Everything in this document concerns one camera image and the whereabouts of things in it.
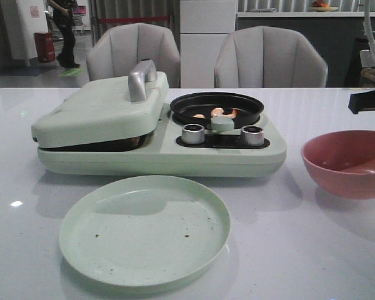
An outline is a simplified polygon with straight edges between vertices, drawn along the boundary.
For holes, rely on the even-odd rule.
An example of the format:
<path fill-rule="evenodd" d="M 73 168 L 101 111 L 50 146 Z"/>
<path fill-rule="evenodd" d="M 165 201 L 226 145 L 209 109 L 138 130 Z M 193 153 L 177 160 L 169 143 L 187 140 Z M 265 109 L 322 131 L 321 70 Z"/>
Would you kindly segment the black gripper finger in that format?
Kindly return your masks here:
<path fill-rule="evenodd" d="M 375 111 L 375 90 L 351 94 L 348 108 L 353 114 Z"/>

